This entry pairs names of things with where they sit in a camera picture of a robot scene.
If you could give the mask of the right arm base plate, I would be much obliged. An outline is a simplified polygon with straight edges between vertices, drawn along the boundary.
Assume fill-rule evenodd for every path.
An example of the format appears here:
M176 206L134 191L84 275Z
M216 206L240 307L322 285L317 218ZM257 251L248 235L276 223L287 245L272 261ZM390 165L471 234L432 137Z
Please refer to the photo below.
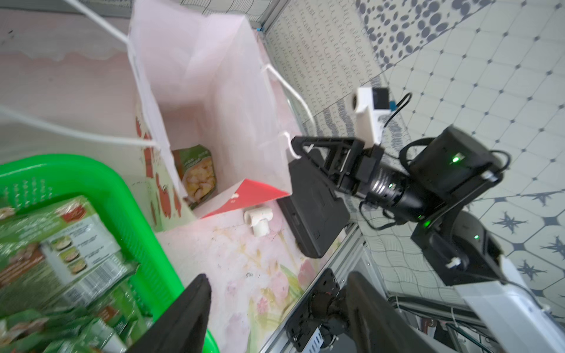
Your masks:
M298 352L329 349L341 335L350 336L347 289L332 269L325 269L313 288L290 315L285 331Z

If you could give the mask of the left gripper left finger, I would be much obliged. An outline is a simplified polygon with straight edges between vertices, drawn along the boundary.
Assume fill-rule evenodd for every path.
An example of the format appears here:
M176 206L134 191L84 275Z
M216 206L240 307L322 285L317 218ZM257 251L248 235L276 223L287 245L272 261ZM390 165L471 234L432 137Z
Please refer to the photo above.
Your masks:
M199 274L128 352L202 352L210 315L211 286Z

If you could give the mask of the white red paper bag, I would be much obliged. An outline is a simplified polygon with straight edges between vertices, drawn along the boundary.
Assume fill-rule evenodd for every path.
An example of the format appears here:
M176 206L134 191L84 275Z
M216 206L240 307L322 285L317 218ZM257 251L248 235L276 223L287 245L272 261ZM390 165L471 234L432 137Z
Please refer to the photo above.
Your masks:
M1 161L77 154L111 167L158 232L291 194L299 133L284 81L240 14L173 1L1 3ZM172 152L217 179L191 209Z

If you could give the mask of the green dumpling packet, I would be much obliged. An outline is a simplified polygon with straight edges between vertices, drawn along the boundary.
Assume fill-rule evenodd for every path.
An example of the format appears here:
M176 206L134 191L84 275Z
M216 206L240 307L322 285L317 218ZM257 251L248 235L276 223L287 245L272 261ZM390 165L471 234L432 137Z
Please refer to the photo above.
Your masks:
M184 200L191 209L199 207L213 196L217 187L212 154L202 145L177 149L172 154L187 193Z

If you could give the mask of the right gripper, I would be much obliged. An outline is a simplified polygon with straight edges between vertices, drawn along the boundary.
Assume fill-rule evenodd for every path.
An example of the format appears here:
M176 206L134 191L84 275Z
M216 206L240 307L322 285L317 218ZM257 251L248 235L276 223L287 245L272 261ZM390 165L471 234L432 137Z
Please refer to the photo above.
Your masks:
M323 176L328 185L342 185L365 143L357 138L297 136L293 150ZM471 135L449 126L435 138L405 146L398 171L385 163L375 166L357 186L364 204L383 209L398 224L430 227L460 211L503 180L505 164L499 150L489 150Z

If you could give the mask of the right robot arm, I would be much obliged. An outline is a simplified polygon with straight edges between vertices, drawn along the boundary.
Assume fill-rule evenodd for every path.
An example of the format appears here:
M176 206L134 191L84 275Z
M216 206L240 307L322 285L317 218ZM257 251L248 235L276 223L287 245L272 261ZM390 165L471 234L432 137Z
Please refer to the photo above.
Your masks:
M515 265L481 221L465 208L499 185L506 151L490 150L449 126L401 169L383 161L384 149L357 138L297 136L291 149L335 191L381 209L394 227L412 222L412 241L441 281L456 290L507 352L562 352L564 328L525 285Z

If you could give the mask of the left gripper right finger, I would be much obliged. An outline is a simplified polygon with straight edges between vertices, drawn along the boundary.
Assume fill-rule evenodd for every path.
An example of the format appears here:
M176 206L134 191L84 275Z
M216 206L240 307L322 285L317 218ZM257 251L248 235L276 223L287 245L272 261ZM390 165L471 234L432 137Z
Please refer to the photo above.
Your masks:
M347 277L350 335L358 352L445 352L446 346L409 326L359 272Z

